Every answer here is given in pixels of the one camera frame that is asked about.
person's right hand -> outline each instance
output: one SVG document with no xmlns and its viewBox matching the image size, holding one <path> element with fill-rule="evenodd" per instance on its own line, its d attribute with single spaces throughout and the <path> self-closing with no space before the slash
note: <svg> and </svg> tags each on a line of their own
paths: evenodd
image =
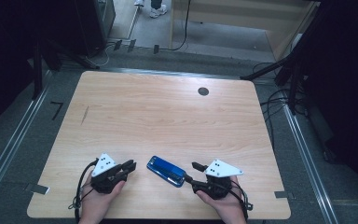
<svg viewBox="0 0 358 224">
<path fill-rule="evenodd" d="M 238 184 L 236 176 L 232 176 L 231 180 Z M 241 191 L 238 186 L 232 183 L 232 191 L 241 198 Z M 202 190 L 198 190 L 196 194 L 208 205 L 210 205 L 226 224 L 246 224 L 245 216 L 242 212 L 240 202 L 236 197 L 229 193 L 225 198 L 214 200 Z"/>
</svg>

shoe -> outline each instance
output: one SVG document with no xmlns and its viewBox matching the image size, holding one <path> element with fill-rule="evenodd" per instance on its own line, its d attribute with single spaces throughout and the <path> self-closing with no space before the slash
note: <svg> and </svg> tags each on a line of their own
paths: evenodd
<svg viewBox="0 0 358 224">
<path fill-rule="evenodd" d="M 161 5 L 159 9 L 152 8 L 152 11 L 150 12 L 150 17 L 157 18 L 158 16 L 164 15 L 165 13 L 167 13 L 167 6 Z"/>
<path fill-rule="evenodd" d="M 145 6 L 145 0 L 136 0 L 134 3 L 137 7 L 144 7 Z"/>
</svg>

person's left hand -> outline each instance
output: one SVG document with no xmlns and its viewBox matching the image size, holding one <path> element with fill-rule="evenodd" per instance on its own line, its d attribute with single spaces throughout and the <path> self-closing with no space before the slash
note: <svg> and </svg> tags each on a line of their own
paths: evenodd
<svg viewBox="0 0 358 224">
<path fill-rule="evenodd" d="M 92 171 L 89 173 L 82 190 L 82 212 L 79 223 L 100 223 L 106 215 L 110 203 L 118 196 L 126 183 L 125 181 L 118 182 L 110 194 L 98 193 L 95 189 L 92 189 L 90 184 L 91 173 Z"/>
</svg>

wooden table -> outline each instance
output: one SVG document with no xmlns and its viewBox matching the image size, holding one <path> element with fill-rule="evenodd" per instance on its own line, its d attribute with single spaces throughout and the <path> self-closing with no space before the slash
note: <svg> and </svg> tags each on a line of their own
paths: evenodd
<svg viewBox="0 0 358 224">
<path fill-rule="evenodd" d="M 200 87 L 209 94 L 198 93 Z M 215 211 L 185 183 L 175 188 L 146 168 L 153 155 L 170 161 L 194 179 L 192 168 L 219 159 L 244 171 L 239 176 L 255 209 L 250 218 L 290 217 L 280 173 L 252 82 L 86 72 L 50 152 L 30 217 L 74 217 L 68 205 L 84 168 L 102 152 L 115 161 L 133 159 L 136 170 L 107 218 L 217 219 Z"/>
<path fill-rule="evenodd" d="M 174 21 L 186 19 L 188 1 L 172 0 L 170 48 Z M 192 0 L 188 20 L 266 30 L 278 61 L 308 27 L 316 6 L 315 2 L 303 0 Z"/>
</svg>

light wood tabletop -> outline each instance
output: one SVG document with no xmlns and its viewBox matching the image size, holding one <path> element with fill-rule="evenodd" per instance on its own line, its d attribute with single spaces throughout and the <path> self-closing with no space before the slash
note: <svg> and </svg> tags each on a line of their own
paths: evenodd
<svg viewBox="0 0 358 224">
<path fill-rule="evenodd" d="M 209 94 L 199 94 L 199 88 Z M 218 219 L 191 186 L 176 188 L 146 168 L 154 155 L 206 176 L 191 162 L 219 159 L 244 171 L 239 182 L 254 210 L 249 218 L 291 215 L 255 86 L 250 81 L 202 77 L 85 72 L 38 182 L 30 217 L 74 217 L 69 210 L 85 167 L 106 152 L 137 162 L 107 218 Z"/>
</svg>

